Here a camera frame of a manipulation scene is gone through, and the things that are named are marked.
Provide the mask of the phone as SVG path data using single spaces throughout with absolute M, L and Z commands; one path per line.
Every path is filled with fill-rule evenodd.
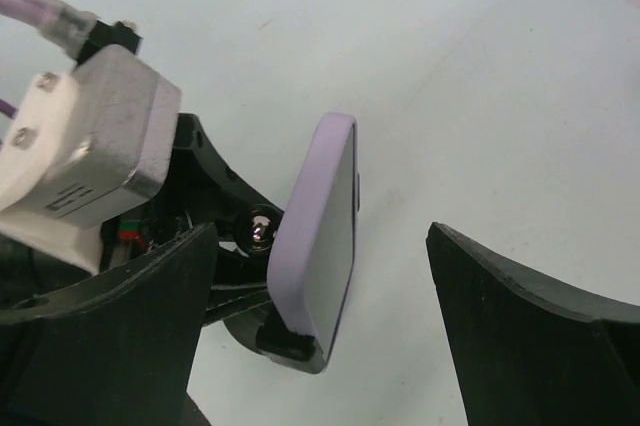
M 335 341 L 356 250 L 357 122 L 327 113 L 318 123 L 277 230 L 267 286 L 287 329 L 324 355 Z

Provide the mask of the black round-base phone stand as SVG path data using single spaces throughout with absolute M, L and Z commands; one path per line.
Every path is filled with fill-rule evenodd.
M 327 365 L 316 339 L 287 329 L 267 289 L 268 259 L 283 216 L 258 204 L 215 221 L 218 252 L 204 324 L 221 322 L 249 351 L 308 374 Z

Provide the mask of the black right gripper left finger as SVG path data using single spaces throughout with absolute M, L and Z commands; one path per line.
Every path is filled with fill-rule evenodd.
M 5 425 L 191 425 L 213 224 L 1 314 Z

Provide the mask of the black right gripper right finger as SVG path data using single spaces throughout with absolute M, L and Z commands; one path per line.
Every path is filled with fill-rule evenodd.
M 469 424 L 638 424 L 638 306 L 441 223 L 426 248 Z

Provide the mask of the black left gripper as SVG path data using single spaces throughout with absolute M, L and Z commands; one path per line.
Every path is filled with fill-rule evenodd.
M 102 226 L 100 269 L 105 271 L 120 263 L 116 259 L 120 247 L 129 261 L 199 225 L 215 225 L 217 219 L 258 204 L 277 207 L 232 170 L 196 115 L 182 113 L 168 175 L 159 193 Z

